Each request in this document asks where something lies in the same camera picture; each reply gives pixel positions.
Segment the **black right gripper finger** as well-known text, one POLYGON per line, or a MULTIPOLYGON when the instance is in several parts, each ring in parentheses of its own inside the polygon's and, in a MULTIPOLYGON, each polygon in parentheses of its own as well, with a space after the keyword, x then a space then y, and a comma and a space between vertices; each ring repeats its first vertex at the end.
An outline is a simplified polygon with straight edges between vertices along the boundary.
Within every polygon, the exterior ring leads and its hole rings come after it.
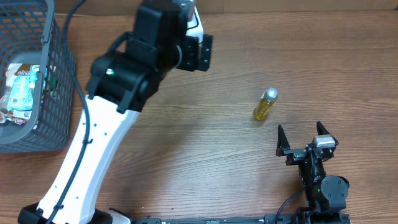
POLYGON ((324 125, 322 125, 322 123, 320 121, 317 121, 317 133, 318 135, 327 135, 330 134, 326 128, 324 127, 324 125))
POLYGON ((290 150, 290 144, 285 135, 284 129, 281 125, 278 125, 277 129, 277 147, 275 154, 277 156, 285 156, 285 152, 290 150))

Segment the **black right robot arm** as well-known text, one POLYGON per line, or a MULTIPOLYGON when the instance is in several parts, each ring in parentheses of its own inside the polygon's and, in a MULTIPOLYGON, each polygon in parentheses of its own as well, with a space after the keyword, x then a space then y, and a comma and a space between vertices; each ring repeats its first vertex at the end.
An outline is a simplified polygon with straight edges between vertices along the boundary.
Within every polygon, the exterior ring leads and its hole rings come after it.
POLYGON ((317 135, 302 149, 292 149, 281 125, 277 130, 276 156, 286 157, 287 166, 297 166, 303 189, 288 198, 278 209, 275 223, 279 223, 283 208, 304 193, 307 206, 296 209, 289 223, 350 223, 346 208, 349 181, 338 175, 327 175, 323 163, 334 157, 338 140, 321 122, 317 122, 317 135))

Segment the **yellow dish soap bottle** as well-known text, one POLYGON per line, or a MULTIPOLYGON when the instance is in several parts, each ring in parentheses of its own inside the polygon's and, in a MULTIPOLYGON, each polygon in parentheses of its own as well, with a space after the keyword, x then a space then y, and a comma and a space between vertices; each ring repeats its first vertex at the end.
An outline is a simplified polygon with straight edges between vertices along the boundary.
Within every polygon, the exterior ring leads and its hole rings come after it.
POLYGON ((258 120, 265 120, 273 104, 277 101, 279 92, 276 88, 268 88, 253 111, 253 116, 258 120))

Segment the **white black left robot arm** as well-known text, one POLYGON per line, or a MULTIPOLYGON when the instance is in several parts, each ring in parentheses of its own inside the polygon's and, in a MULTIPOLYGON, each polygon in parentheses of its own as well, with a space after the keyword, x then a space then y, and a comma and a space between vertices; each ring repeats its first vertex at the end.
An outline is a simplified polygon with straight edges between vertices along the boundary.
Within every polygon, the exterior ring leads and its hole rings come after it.
POLYGON ((78 93, 83 106, 75 136, 45 196, 24 207, 19 223, 131 223, 96 201, 110 163, 146 101, 174 69, 207 71, 213 38, 195 1, 144 1, 134 27, 92 63, 78 93))

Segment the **brown snack pouch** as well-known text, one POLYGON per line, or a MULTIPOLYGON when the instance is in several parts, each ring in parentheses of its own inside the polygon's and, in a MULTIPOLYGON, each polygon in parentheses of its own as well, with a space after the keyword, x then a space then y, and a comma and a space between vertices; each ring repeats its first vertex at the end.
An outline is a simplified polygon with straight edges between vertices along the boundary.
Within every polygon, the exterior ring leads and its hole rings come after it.
POLYGON ((35 82, 40 65, 11 63, 6 70, 6 86, 1 97, 1 125, 29 122, 34 102, 35 82))

